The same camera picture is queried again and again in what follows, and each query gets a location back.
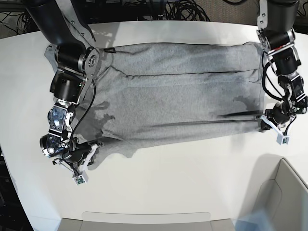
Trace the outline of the right-side robot arm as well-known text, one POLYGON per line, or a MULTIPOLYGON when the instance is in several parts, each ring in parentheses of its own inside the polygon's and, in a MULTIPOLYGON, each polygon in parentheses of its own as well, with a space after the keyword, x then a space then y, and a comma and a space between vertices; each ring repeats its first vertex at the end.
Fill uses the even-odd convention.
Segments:
POLYGON ((74 170, 103 153, 259 132, 261 47, 141 43, 97 48, 77 0, 26 0, 51 48, 44 154, 74 170))

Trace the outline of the left-side robot arm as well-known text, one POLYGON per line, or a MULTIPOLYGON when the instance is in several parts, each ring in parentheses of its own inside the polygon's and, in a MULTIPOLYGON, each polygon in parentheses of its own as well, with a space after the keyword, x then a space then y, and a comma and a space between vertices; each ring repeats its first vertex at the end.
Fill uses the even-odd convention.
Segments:
POLYGON ((278 78, 284 95, 277 97, 267 89, 264 91, 278 101, 272 108, 265 110, 261 128, 269 130, 286 126, 289 128, 297 115, 308 111, 308 97, 304 93, 304 80, 297 69, 301 65, 295 48, 293 25, 299 6, 297 0, 261 0, 257 17, 257 35, 261 43, 263 79, 267 69, 272 68, 278 78))

